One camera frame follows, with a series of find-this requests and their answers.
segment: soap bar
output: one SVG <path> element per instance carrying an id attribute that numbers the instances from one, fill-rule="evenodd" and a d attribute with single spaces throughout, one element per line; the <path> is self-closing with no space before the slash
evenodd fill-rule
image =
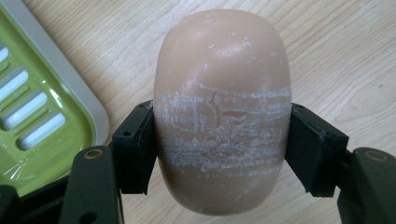
<path id="1" fill-rule="evenodd" d="M 159 53 L 154 118 L 173 197 L 225 216 L 274 188 L 289 132 L 290 70 L 275 28 L 239 10 L 208 10 L 172 28 Z"/>

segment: oval soap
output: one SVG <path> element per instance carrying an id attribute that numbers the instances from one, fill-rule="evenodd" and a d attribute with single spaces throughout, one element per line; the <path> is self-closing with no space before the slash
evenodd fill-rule
<path id="1" fill-rule="evenodd" d="M 153 101 L 173 197 L 214 216 L 260 205 L 284 160 L 290 98 L 286 51 L 269 22 L 225 9 L 184 18 L 163 41 Z"/>

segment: wood grain surface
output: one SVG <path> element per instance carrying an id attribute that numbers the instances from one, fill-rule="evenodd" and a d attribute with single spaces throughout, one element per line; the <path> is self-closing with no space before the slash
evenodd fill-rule
<path id="1" fill-rule="evenodd" d="M 157 56 L 167 31 L 211 8 L 256 13 L 279 31 L 290 60 L 292 101 L 350 137 L 348 149 L 396 155 L 396 2 L 265 0 L 25 0 L 91 87 L 110 132 L 152 99 Z M 332 199 L 312 198 L 285 163 L 271 196 L 242 215 L 208 217 L 179 205 L 158 165 L 148 196 L 124 195 L 126 223 L 341 223 Z"/>

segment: white slot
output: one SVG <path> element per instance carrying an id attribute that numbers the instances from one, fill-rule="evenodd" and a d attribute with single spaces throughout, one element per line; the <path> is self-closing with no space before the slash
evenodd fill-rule
<path id="1" fill-rule="evenodd" d="M 0 43 L 0 63 L 8 57 L 8 48 Z"/>
<path id="2" fill-rule="evenodd" d="M 1 118 L 3 128 L 7 131 L 14 128 L 46 102 L 47 95 L 44 92 L 30 94 Z"/>
<path id="3" fill-rule="evenodd" d="M 20 138 L 20 148 L 22 150 L 28 150 L 34 147 L 37 143 L 62 127 L 64 122 L 65 117 L 61 113 L 55 114 L 49 119 L 44 120 L 44 122 L 36 125 L 32 131 Z"/>
<path id="4" fill-rule="evenodd" d="M 0 80 L 0 101 L 8 97 L 21 86 L 28 78 L 26 70 L 17 67 Z"/>

